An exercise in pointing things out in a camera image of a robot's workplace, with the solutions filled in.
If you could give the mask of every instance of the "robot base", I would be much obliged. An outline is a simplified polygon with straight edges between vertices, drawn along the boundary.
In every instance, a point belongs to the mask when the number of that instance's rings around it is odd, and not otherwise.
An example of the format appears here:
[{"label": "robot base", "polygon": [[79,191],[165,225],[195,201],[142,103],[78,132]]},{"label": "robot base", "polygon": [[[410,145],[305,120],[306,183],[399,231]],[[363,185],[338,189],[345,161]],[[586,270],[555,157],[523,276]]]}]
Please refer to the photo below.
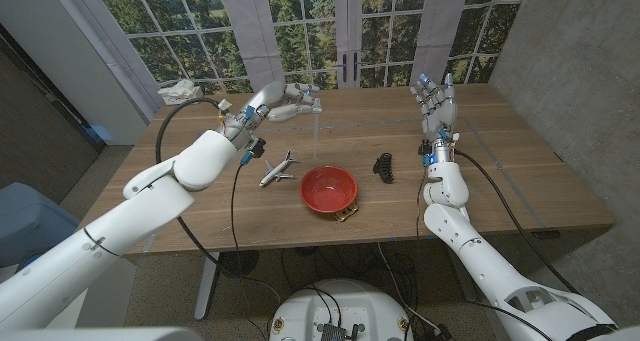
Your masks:
[{"label": "robot base", "polygon": [[[333,326],[338,325],[342,313],[341,329],[328,326],[329,314],[318,293],[303,289],[291,295],[276,311],[269,329],[269,340],[404,340],[408,327],[407,313],[391,296],[379,289],[356,280],[331,279],[315,283],[315,287],[333,296],[340,305],[320,292],[331,309]],[[409,329],[407,340],[413,340]]]}]

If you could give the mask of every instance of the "table leg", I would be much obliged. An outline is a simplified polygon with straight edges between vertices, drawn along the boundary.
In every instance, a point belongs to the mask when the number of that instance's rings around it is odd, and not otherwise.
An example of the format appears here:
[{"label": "table leg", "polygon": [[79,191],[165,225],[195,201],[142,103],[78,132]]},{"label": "table leg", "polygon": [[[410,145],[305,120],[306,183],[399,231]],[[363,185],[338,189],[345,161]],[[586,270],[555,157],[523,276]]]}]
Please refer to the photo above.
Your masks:
[{"label": "table leg", "polygon": [[[218,259],[220,257],[219,252],[211,252],[211,256]],[[198,298],[196,300],[196,309],[194,317],[196,321],[203,321],[209,314],[209,306],[211,306],[211,299],[213,297],[213,291],[218,280],[220,269],[209,258],[205,257],[204,266],[202,268],[202,279],[200,280],[200,289],[198,290]]]}]

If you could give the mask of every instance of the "white cable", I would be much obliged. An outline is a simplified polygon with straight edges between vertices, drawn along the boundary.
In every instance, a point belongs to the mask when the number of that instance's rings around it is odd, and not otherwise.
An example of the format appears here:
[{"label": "white cable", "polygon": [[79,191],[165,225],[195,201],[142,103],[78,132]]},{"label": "white cable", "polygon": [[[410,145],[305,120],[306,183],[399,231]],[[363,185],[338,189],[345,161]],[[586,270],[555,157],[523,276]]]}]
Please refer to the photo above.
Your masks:
[{"label": "white cable", "polygon": [[391,271],[391,267],[389,267],[389,263],[387,262],[387,258],[384,256],[384,252],[382,252],[382,246],[380,245],[380,242],[378,242],[378,250],[380,250],[380,256],[382,256],[382,260],[384,261],[384,265],[387,267],[387,270],[389,271],[389,274],[391,275],[391,279],[393,280],[393,285],[396,287],[396,291],[398,292],[398,297],[400,298],[400,301],[402,301],[402,303],[404,304],[404,307],[407,308],[407,310],[411,311],[412,314],[416,315],[418,318],[420,318],[422,321],[428,323],[429,325],[431,325],[431,327],[433,327],[435,329],[435,334],[439,335],[440,334],[440,328],[438,326],[436,326],[433,322],[427,320],[424,316],[420,315],[416,310],[412,309],[411,306],[409,306],[404,299],[402,298],[402,295],[400,294],[400,288],[398,287],[398,283],[396,282],[396,277],[393,275],[393,271]]}]

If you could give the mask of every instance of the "wooden table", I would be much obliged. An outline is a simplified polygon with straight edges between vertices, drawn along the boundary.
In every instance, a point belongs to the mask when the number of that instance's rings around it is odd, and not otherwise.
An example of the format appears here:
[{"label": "wooden table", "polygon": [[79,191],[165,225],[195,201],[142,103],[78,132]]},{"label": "wooden table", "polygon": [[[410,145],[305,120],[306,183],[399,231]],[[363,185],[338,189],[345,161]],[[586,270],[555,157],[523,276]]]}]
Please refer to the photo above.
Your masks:
[{"label": "wooden table", "polygon": [[[417,150],[422,139],[421,115],[406,87],[329,90],[318,94],[325,111],[320,116],[317,160],[313,159],[313,116],[288,123],[265,121],[256,135],[267,141],[262,159],[240,172],[235,198],[235,228],[241,249],[360,243],[430,237],[416,202],[424,168]],[[514,213],[527,230],[604,227],[613,215],[551,148],[489,85],[456,86],[458,102],[457,147],[482,164],[501,188]],[[237,110],[249,95],[227,95]],[[131,150],[80,226],[122,202],[124,185],[154,164],[154,144],[163,107]],[[171,123],[164,139],[163,157],[179,153],[206,129],[218,126],[217,111],[209,104],[188,107]],[[258,187],[264,177],[264,159],[276,165],[287,150],[300,162],[286,170],[294,180]],[[393,184],[373,174],[376,158],[393,155]],[[466,180],[467,204],[474,226],[481,233],[515,230],[495,192],[467,160],[456,158]],[[337,165],[355,176],[359,185],[358,213],[345,222],[318,214],[298,195],[299,180],[312,168]],[[195,204],[183,214],[186,223],[212,251],[233,249],[230,229],[230,194],[235,166],[226,170],[207,190],[194,193]],[[177,221],[131,250],[142,252],[192,251]]]}]

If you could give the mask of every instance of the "red bowl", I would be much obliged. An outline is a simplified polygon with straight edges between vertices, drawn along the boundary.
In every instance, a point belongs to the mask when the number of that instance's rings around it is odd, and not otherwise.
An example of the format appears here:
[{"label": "red bowl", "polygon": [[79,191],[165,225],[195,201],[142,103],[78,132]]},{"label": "red bowl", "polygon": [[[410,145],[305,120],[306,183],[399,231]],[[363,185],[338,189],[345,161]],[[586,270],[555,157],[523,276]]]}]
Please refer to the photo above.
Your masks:
[{"label": "red bowl", "polygon": [[358,183],[353,175],[337,166],[321,166],[300,181],[300,198],[318,212],[338,212],[356,199]]}]

